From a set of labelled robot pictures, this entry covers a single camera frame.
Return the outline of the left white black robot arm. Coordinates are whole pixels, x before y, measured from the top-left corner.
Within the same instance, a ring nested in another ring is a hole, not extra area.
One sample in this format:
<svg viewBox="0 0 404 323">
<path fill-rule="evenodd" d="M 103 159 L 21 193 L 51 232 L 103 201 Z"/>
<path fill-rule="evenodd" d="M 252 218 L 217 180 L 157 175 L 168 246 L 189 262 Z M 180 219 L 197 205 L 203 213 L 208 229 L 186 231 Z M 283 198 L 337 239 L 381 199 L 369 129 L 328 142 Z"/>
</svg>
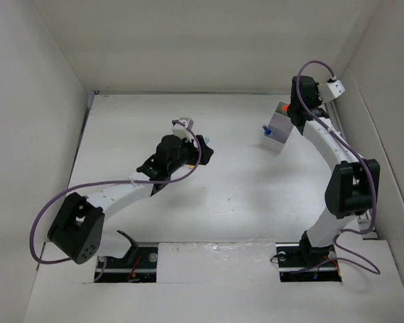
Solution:
<svg viewBox="0 0 404 323">
<path fill-rule="evenodd" d="M 74 263 L 87 262 L 100 249 L 105 221 L 136 201 L 157 194 L 183 166 L 207 165 L 213 154 L 202 135 L 194 139 L 166 135 L 130 178 L 88 196 L 77 192 L 66 196 L 48 239 Z"/>
</svg>

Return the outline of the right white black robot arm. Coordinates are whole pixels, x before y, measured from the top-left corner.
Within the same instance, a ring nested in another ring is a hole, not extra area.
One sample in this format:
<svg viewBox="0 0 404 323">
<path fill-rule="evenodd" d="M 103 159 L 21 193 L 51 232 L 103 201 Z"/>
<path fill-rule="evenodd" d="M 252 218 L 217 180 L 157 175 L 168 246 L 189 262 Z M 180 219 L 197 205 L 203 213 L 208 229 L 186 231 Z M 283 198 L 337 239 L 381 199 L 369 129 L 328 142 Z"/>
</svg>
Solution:
<svg viewBox="0 0 404 323">
<path fill-rule="evenodd" d="M 298 257 L 305 267 L 325 264 L 339 235 L 357 215 L 375 210 L 380 165 L 354 151 L 333 127 L 322 109 L 321 86 L 312 77 L 292 79 L 288 117 L 327 163 L 331 178 L 325 191 L 325 209 L 301 237 Z"/>
</svg>

